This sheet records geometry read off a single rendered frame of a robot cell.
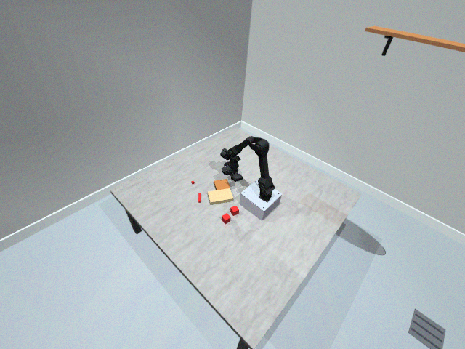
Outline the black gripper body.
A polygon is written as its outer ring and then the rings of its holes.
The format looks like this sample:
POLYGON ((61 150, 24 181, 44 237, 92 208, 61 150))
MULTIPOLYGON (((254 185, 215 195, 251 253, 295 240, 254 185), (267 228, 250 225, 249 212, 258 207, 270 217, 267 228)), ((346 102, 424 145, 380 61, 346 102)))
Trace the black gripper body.
POLYGON ((240 181, 240 180, 243 179, 242 175, 241 175, 241 174, 238 174, 238 167, 239 167, 238 164, 235 165, 235 166, 233 166, 233 165, 231 165, 230 162, 228 161, 228 162, 225 162, 225 163, 224 163, 224 167, 227 166, 227 165, 229 165, 230 168, 233 170, 233 171, 232 171, 232 179, 234 180, 234 182, 237 182, 237 181, 240 181))

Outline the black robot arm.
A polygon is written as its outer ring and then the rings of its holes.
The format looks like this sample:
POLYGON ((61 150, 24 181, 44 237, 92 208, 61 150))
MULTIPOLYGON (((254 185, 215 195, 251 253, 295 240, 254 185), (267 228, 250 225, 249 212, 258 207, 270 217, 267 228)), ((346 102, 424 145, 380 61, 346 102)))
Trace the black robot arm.
MULTIPOLYGON (((267 153, 269 150, 269 142, 266 139, 261 137, 250 136, 246 138, 239 145, 235 145, 231 149, 227 150, 226 148, 222 149, 220 156, 226 160, 230 160, 230 164, 235 166, 238 164, 238 161, 241 158, 238 155, 246 146, 250 146, 252 150, 255 151, 256 155, 259 157, 259 168, 261 177, 258 179, 258 186, 260 189, 260 199, 268 202, 272 197, 272 191, 275 190, 275 186, 272 182, 272 178, 269 176, 268 162, 267 162, 267 153), (255 143, 255 144, 253 144, 255 143)), ((222 173, 224 175, 230 175, 233 172, 233 169, 229 165, 222 167, 222 173)))

